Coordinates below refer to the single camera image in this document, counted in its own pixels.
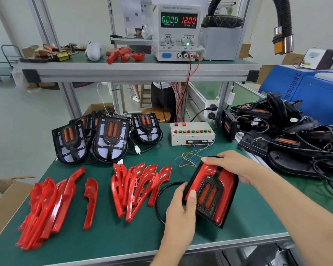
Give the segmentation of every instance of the white control box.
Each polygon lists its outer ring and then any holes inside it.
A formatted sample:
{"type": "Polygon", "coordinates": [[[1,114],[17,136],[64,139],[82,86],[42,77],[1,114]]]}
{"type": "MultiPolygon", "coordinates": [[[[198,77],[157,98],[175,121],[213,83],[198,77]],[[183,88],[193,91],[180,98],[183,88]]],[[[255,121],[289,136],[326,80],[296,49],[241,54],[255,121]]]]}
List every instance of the white control box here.
{"type": "Polygon", "coordinates": [[[158,4],[153,11],[153,54],[159,61],[194,61],[201,25],[200,6],[158,4]]]}
{"type": "Polygon", "coordinates": [[[170,123],[171,145],[213,144],[215,133],[207,122],[170,123]]]}

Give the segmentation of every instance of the red wire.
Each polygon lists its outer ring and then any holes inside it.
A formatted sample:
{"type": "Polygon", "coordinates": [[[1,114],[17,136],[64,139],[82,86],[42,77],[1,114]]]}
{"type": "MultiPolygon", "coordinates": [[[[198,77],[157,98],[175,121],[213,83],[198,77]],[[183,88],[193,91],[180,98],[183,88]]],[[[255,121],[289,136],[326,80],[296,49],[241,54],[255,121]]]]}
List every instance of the red wire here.
{"type": "Polygon", "coordinates": [[[185,92],[186,92],[186,88],[187,88],[187,84],[189,83],[189,79],[190,79],[190,77],[191,77],[193,74],[195,74],[196,70],[198,69],[198,67],[199,67],[199,65],[200,65],[200,59],[199,59],[199,58],[197,58],[197,59],[198,59],[199,63],[197,64],[197,67],[196,67],[195,71],[194,71],[190,76],[187,77],[186,85],[185,85],[185,89],[184,89],[184,91],[183,91],[183,93],[182,93],[182,96],[181,96],[181,98],[180,98],[180,101],[179,101],[179,103],[178,103],[178,106],[176,107],[176,113],[178,113],[178,109],[179,109],[180,103],[181,103],[181,101],[182,101],[182,98],[184,97],[184,94],[185,94],[185,92]]]}

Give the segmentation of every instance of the person's right hand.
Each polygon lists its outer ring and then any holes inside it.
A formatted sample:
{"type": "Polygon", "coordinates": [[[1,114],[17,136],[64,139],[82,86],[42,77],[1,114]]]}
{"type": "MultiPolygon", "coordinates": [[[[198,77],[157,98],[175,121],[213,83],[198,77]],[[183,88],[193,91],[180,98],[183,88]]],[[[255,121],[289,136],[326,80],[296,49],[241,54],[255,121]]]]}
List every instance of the person's right hand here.
{"type": "Polygon", "coordinates": [[[201,160],[209,165],[221,166],[227,171],[237,174],[239,176],[239,180],[241,180],[244,184],[250,184],[248,175],[255,166],[258,166],[257,162],[252,161],[234,150],[222,152],[217,156],[221,158],[202,157],[201,160]]]}

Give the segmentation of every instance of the black pants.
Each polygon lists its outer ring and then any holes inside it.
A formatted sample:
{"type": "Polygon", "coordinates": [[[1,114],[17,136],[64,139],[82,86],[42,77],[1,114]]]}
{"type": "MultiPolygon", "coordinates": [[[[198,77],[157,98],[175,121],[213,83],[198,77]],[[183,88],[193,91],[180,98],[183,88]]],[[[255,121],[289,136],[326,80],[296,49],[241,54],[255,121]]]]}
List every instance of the black pants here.
{"type": "Polygon", "coordinates": [[[152,107],[163,108],[164,111],[170,112],[170,121],[174,122],[176,118],[176,102],[175,102],[175,92],[172,87],[168,87],[165,89],[157,88],[153,83],[151,84],[151,102],[152,107]]]}

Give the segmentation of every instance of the pile of red plastic parts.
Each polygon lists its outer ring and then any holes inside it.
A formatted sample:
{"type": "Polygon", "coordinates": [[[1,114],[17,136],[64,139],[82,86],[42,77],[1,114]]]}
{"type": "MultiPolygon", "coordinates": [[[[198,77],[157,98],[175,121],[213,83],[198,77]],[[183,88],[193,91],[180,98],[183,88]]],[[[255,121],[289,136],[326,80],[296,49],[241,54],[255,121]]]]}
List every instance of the pile of red plastic parts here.
{"type": "Polygon", "coordinates": [[[154,206],[161,184],[169,181],[172,166],[162,168],[159,173],[157,165],[144,168],[144,163],[128,171],[123,164],[114,164],[113,168],[111,190],[117,215],[123,217],[126,214],[126,221],[131,222],[150,193],[148,206],[154,206]]]}
{"type": "MultiPolygon", "coordinates": [[[[35,183],[30,192],[31,212],[19,228],[22,234],[17,246],[24,250],[40,248],[51,233],[60,231],[75,194],[75,180],[84,173],[85,167],[81,167],[57,185],[50,177],[47,177],[43,183],[35,183]]],[[[98,183],[95,179],[88,178],[84,196],[89,199],[89,204],[84,230],[91,228],[97,195],[98,183]]]]}
{"type": "Polygon", "coordinates": [[[108,56],[106,62],[108,64],[112,64],[118,57],[121,57],[122,62],[127,62],[130,57],[132,57],[136,62],[141,62],[144,60],[144,56],[146,55],[144,52],[139,54],[131,54],[133,52],[129,47],[120,47],[119,49],[109,49],[106,52],[106,56],[108,56]]]}

